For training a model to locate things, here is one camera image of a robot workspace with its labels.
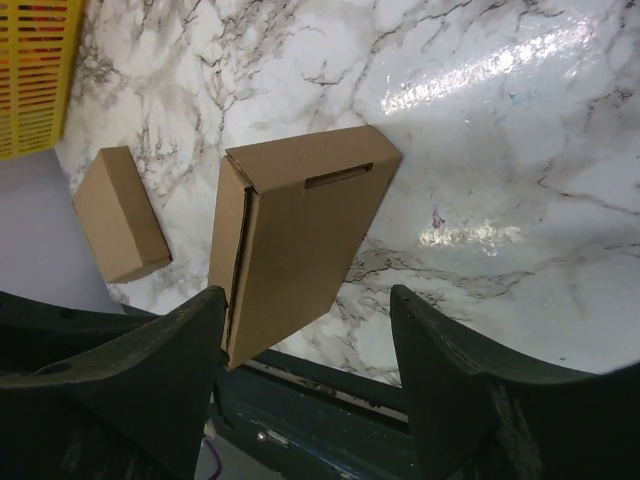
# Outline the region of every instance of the marble surface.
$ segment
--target marble surface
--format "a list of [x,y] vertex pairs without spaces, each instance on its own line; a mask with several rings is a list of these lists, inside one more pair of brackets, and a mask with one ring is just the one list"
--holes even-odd
[[371,123],[405,161],[331,312],[276,349],[399,384],[404,283],[553,363],[640,358],[634,0],[87,3],[57,153],[75,189],[131,147],[175,258],[118,298],[205,286],[225,148]]

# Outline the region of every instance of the yellow plastic crate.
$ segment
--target yellow plastic crate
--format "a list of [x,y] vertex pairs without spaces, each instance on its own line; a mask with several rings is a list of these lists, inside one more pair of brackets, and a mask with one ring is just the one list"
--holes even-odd
[[0,0],[0,160],[53,147],[64,126],[82,0]]

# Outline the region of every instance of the brown cardboard box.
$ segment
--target brown cardboard box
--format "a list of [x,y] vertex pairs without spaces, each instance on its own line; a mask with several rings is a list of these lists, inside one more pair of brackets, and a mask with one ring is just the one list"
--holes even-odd
[[73,206],[106,282],[137,280],[171,262],[127,147],[98,152]]
[[227,150],[209,283],[230,368],[329,311],[401,159],[371,126]]

